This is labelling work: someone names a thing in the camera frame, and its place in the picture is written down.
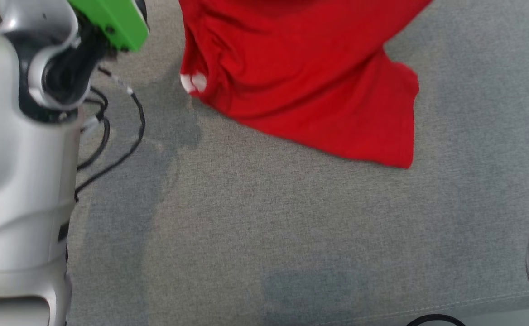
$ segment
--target t-shirt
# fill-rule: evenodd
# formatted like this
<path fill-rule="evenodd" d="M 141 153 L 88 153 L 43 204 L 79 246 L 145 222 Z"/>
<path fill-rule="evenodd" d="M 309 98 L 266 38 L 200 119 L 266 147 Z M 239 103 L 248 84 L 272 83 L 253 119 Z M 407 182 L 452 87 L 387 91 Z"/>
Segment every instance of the t-shirt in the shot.
<path fill-rule="evenodd" d="M 431 0 L 180 0 L 184 89 L 260 132 L 409 168 L 416 74 L 383 44 Z"/>

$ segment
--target seam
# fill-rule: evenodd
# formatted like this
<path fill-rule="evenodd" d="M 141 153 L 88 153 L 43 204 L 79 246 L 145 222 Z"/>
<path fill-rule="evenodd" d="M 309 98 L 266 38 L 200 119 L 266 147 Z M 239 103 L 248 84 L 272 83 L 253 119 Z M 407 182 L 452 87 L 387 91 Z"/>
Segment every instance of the seam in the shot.
<path fill-rule="evenodd" d="M 378 320 L 391 319 L 391 318 L 396 318 L 396 317 L 401 317 L 401 316 L 411 316 L 412 314 L 419 314 L 419 313 L 422 313 L 422 312 L 424 312 L 426 310 L 432 310 L 432 309 L 436 310 L 438 308 L 446 308 L 446 307 L 450 307 L 450 306 L 465 307 L 465 306 L 476 305 L 478 303 L 488 303 L 488 302 L 492 302 L 492 301 L 500 301 L 500 300 L 505 300 L 505 299 L 514 299 L 514 298 L 517 298 L 517 297 L 525 297 L 528 294 L 529 294 L 529 290 L 528 291 L 520 291 L 520 292 L 514 292 L 514 293 L 505 294 L 505 295 L 495 295 L 495 296 L 492 296 L 492 297 L 480 297 L 478 299 L 470 299 L 470 300 L 459 301 L 459 302 L 454 302 L 454 303 L 447 303 L 445 305 L 438 305 L 438 306 L 431 306 L 431 307 L 420 308 L 420 309 L 405 310 L 403 312 L 397 312 L 397 313 L 378 314 L 378 315 L 365 316 L 365 317 L 359 317 L 359 318 L 350 318 L 350 319 L 345 319 L 345 320 L 323 322 L 321 324 L 313 324 L 312 326 L 327 326 L 327 325 L 331 325 L 331 324 L 339 324 L 339 323 L 342 323 L 342 322 L 350 323 L 350 322 L 356 322 L 356 321 L 362 321 L 362 320 L 363 321 L 365 321 L 365 320 L 378 321 Z"/>

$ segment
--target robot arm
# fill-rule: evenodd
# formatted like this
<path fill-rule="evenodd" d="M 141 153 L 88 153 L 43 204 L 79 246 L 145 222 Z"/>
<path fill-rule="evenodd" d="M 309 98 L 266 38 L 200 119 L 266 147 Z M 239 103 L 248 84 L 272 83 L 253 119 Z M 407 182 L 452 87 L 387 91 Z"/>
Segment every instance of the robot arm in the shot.
<path fill-rule="evenodd" d="M 145 18 L 142 1 L 0 0 L 0 326 L 66 324 L 80 104 Z"/>

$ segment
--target couch cushion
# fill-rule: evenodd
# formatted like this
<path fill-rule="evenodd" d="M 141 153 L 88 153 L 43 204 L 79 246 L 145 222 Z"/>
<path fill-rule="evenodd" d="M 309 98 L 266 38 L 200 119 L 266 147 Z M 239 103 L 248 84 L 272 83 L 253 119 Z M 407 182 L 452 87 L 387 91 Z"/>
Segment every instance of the couch cushion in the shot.
<path fill-rule="evenodd" d="M 180 85 L 176 0 L 109 65 L 136 155 L 81 196 L 70 326 L 403 326 L 529 307 L 529 0 L 437 0 L 387 46 L 419 74 L 409 171 L 243 127 Z M 111 99 L 110 148 L 134 141 Z M 93 145 L 82 148 L 85 157 Z"/>

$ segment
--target black cable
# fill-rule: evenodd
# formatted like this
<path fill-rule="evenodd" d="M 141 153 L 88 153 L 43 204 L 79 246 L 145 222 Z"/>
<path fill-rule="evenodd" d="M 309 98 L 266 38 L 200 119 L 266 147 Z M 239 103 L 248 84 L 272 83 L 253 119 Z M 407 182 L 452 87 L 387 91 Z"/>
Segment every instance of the black cable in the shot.
<path fill-rule="evenodd" d="M 91 155 L 91 157 L 78 165 L 78 171 L 86 169 L 92 165 L 97 159 L 99 159 L 101 153 L 103 153 L 103 150 L 106 149 L 107 141 L 110 138 L 110 121 L 106 117 L 103 117 L 101 121 L 103 122 L 103 137 L 101 138 L 101 143 L 99 144 L 99 147 L 97 147 L 97 150 Z"/>
<path fill-rule="evenodd" d="M 103 72 L 104 74 L 108 75 L 107 73 L 104 72 L 103 68 L 99 68 L 99 70 L 101 72 Z M 112 76 L 111 72 L 109 72 L 108 70 L 105 70 L 105 71 L 109 73 L 108 76 L 110 76 L 110 77 Z M 144 138 L 144 132 L 146 130 L 146 117 L 144 115 L 144 107 L 142 106 L 142 103 L 140 102 L 140 100 L 138 99 L 136 94 L 130 88 L 128 88 L 128 89 L 130 91 L 130 96 L 132 97 L 132 99 L 136 103 L 136 106 L 138 106 L 138 112 L 139 112 L 139 115 L 140 115 L 140 130 L 138 132 L 138 140 L 136 140 L 136 142 L 134 142 L 134 144 L 132 145 L 132 147 L 130 148 L 128 153 L 126 153 L 125 155 L 120 157 L 120 159 L 118 159 L 115 163 L 113 163 L 112 165 L 109 165 L 105 169 L 101 170 L 99 173 L 96 173 L 95 175 L 93 175 L 92 177 L 87 179 L 84 183 L 80 184 L 80 186 L 78 186 L 76 188 L 76 196 L 75 196 L 76 197 L 76 201 L 79 201 L 78 195 L 79 195 L 79 193 L 82 190 L 84 190 L 87 186 L 89 186 L 90 184 L 95 182 L 97 179 L 99 179 L 103 175 L 109 173 L 109 171 L 111 171 L 114 168 L 118 167 L 118 165 L 122 164 L 126 159 L 128 159 L 128 157 L 130 157 L 132 154 L 134 154 L 134 152 L 136 152 L 136 149 L 138 149 L 138 146 L 140 146 L 140 143 L 142 142 L 142 139 Z"/>
<path fill-rule="evenodd" d="M 97 147 L 97 150 L 95 151 L 95 153 L 93 153 L 91 157 L 85 160 L 85 162 L 78 165 L 77 167 L 78 171 L 86 169 L 87 167 L 92 165 L 101 156 L 101 153 L 103 153 L 103 150 L 105 150 L 107 146 L 107 141 L 110 138 L 110 129 L 111 129 L 110 121 L 104 116 L 107 106 L 109 105 L 109 101 L 107 97 L 105 96 L 105 94 L 101 92 L 99 89 L 97 89 L 96 87 L 91 87 L 90 90 L 93 93 L 95 93 L 95 95 L 97 95 L 100 98 L 100 100 L 87 98 L 84 100 L 84 102 L 99 105 L 99 112 L 96 114 L 95 117 L 99 122 L 103 122 L 103 137 L 101 138 L 101 143 L 99 144 L 99 147 Z"/>
<path fill-rule="evenodd" d="M 106 75 L 106 76 L 108 76 L 108 77 L 111 78 L 112 73 L 111 73 L 109 70 L 103 68 L 102 66 L 98 66 L 98 67 L 97 67 L 97 70 L 98 70 L 99 72 L 101 72 L 102 74 L 104 74 L 104 75 Z"/>
<path fill-rule="evenodd" d="M 89 89 L 103 101 L 103 105 L 99 105 L 99 112 L 95 115 L 98 120 L 101 120 L 110 102 L 107 100 L 106 95 L 96 87 L 91 86 Z"/>
<path fill-rule="evenodd" d="M 418 325 L 421 325 L 421 324 L 425 324 L 426 322 L 428 321 L 434 321 L 434 320 L 438 320 L 438 321 L 447 321 L 451 324 L 454 324 L 455 326 L 466 326 L 463 322 L 453 318 L 453 317 L 450 317 L 450 316 L 446 316 L 444 314 L 429 314 L 429 315 L 426 315 L 426 316 L 422 316 L 412 322 L 410 322 L 409 324 L 407 324 L 407 326 L 418 326 Z"/>

